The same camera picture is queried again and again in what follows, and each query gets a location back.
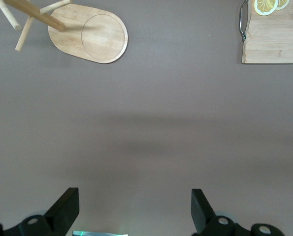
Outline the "wooden cutting board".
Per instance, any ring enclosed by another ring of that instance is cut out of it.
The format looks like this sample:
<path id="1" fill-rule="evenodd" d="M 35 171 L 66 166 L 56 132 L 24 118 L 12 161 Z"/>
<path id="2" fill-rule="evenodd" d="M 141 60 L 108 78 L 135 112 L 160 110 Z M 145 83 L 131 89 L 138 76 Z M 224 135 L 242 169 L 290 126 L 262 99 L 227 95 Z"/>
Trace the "wooden cutting board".
<path id="1" fill-rule="evenodd" d="M 293 0 L 285 8 L 261 16 L 255 0 L 240 7 L 239 30 L 244 64 L 293 64 Z"/>

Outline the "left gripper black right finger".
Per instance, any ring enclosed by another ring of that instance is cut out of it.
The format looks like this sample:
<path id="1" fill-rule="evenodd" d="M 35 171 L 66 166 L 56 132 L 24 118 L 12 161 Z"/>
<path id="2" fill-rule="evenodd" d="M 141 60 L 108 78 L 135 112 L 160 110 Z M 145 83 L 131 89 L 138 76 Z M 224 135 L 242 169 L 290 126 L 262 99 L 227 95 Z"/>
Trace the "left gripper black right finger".
<path id="1" fill-rule="evenodd" d="M 217 215 L 201 189 L 192 189 L 191 216 L 196 229 L 192 236 L 284 236 L 269 224 L 257 223 L 247 230 L 231 218 Z"/>

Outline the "lemon slice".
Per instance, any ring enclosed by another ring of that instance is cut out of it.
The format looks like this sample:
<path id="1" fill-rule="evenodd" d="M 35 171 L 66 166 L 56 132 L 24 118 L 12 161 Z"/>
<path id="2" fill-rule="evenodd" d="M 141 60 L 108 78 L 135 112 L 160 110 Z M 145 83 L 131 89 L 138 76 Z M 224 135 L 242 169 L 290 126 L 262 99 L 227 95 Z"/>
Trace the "lemon slice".
<path id="1" fill-rule="evenodd" d="M 267 16 L 273 13 L 279 0 L 254 0 L 254 10 L 260 16 Z"/>
<path id="2" fill-rule="evenodd" d="M 288 4 L 290 0 L 278 0 L 278 4 L 275 10 L 282 10 L 284 9 Z"/>

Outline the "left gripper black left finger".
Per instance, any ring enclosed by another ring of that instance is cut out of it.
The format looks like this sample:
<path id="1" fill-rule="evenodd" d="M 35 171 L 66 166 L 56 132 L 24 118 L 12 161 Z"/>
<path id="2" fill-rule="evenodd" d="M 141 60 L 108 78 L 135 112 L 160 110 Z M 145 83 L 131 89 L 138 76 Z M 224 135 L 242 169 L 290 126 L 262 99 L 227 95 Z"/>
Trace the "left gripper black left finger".
<path id="1" fill-rule="evenodd" d="M 78 214 L 79 189 L 70 187 L 43 215 L 30 216 L 6 230 L 0 224 L 0 236 L 66 236 Z"/>

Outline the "wooden cup rack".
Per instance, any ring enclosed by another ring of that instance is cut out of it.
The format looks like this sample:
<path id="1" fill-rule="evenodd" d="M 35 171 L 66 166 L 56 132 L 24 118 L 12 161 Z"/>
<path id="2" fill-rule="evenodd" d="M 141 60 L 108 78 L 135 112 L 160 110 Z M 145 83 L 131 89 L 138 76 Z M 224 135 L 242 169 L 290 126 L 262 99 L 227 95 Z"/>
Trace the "wooden cup rack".
<path id="1" fill-rule="evenodd" d="M 60 0 L 39 8 L 31 0 L 0 0 L 0 9 L 15 30 L 21 31 L 20 51 L 34 20 L 48 26 L 52 43 L 60 51 L 89 61 L 109 64 L 126 51 L 128 31 L 115 14 Z"/>

